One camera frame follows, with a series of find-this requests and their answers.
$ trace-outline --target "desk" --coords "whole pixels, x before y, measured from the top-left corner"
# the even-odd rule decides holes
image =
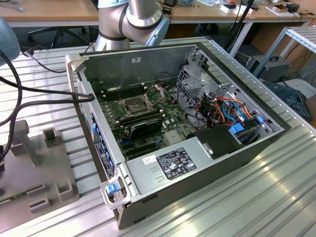
[[[52,126],[62,131],[80,199],[13,228],[1,237],[315,236],[316,130],[214,41],[205,38],[168,39],[161,44],[196,41],[203,43],[222,60],[292,129],[250,164],[139,223],[118,230],[114,213],[104,205],[99,191],[100,179],[73,105],[38,106],[37,113],[34,113],[36,109],[25,108],[19,118],[27,120],[30,125],[29,135],[40,134],[42,129]],[[133,42],[131,47],[140,45]],[[34,56],[52,69],[60,70],[65,68],[65,55],[85,49],[42,50],[36,51]],[[54,78],[55,74],[47,72],[23,55],[13,64],[25,86],[69,89],[66,74]],[[221,75],[215,67],[211,70],[215,75]],[[1,66],[0,72],[3,77],[13,80],[8,66]],[[218,78],[220,82],[226,82],[224,76]],[[16,89],[4,85],[0,89],[0,112],[12,110]],[[24,100],[43,99],[43,95],[33,92],[23,94],[23,97]],[[7,139],[8,124],[1,127],[0,133],[0,144],[3,144]]]
[[[3,16],[12,27],[49,27],[49,26],[92,26],[98,25],[98,11],[91,0],[21,0],[24,12],[0,8]],[[172,10],[172,24],[190,23],[232,23],[236,15],[226,14],[219,6],[206,6],[199,2],[194,7],[175,6]],[[235,56],[253,23],[303,22],[308,26],[316,16],[278,17],[261,5],[258,11],[248,15],[246,23],[237,38],[230,55]]]
[[[313,15],[304,15],[302,18],[295,16],[279,17],[265,9],[266,5],[259,5],[257,11],[248,14],[244,20],[244,27],[237,38],[230,55],[234,57],[247,36],[253,23],[272,23],[272,22],[303,22],[302,26],[308,26],[316,18]],[[177,23],[232,23],[236,19],[233,13],[226,14],[219,9],[218,5],[213,7],[195,2],[194,7],[175,6],[172,10],[172,20]]]
[[[11,27],[93,26],[98,10],[91,0],[19,0],[24,11],[0,7]]]

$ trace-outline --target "gray stand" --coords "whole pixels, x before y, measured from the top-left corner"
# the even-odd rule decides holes
[[[79,199],[60,131],[28,133],[26,121],[17,121],[0,173],[0,233]]]

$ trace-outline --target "aluminum workbench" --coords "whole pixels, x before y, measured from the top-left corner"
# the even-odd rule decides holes
[[[118,230],[99,191],[100,180],[73,105],[41,105],[18,115],[27,120],[30,133],[55,126],[62,135],[80,192],[68,206],[2,233],[1,236],[315,236],[316,233],[316,131],[286,104],[206,38],[164,40],[162,44],[202,42],[273,108],[292,129],[250,164],[166,207],[144,221]],[[37,51],[35,56],[50,68],[65,68],[64,56],[85,47]],[[66,74],[46,72],[24,56],[14,61],[23,85],[68,90]],[[225,80],[220,71],[212,73]],[[0,75],[14,80],[7,66]],[[15,88],[0,85],[0,118],[14,108]],[[24,100],[64,98],[24,92]],[[0,128],[5,143],[8,126]]]

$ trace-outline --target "warning label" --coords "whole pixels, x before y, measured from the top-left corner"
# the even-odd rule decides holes
[[[183,147],[156,159],[169,180],[197,168]]]

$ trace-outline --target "blue cable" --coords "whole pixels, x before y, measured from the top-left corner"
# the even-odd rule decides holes
[[[243,111],[240,109],[239,104],[237,104],[235,101],[231,101],[231,100],[228,100],[228,102],[233,103],[233,104],[237,107],[237,109],[238,109],[239,113],[241,114],[241,116],[243,117],[243,119],[246,120],[246,121],[248,121],[247,116],[246,116],[246,115],[243,113]]]
[[[228,116],[227,113],[226,113],[226,110],[225,110],[225,103],[226,103],[226,102],[231,102],[233,105],[235,105],[235,107],[238,109],[238,111],[239,111],[239,113],[241,114],[241,116],[243,117],[243,119],[246,120],[246,121],[248,121],[247,116],[242,112],[242,110],[240,109],[239,105],[238,105],[235,101],[231,101],[231,100],[225,101],[225,102],[223,103],[223,105],[222,105],[223,113],[224,113],[224,115],[225,115],[227,118],[231,119],[232,121],[234,121],[234,123],[236,123],[236,120],[235,120],[233,117]]]
[[[227,118],[229,118],[229,119],[231,119],[232,121],[234,121],[234,123],[236,123],[236,120],[235,120],[233,117],[228,116],[228,114],[226,113],[226,110],[225,110],[225,103],[226,103],[226,102],[224,102],[223,105],[222,105],[222,110],[223,110],[224,115],[225,115]]]

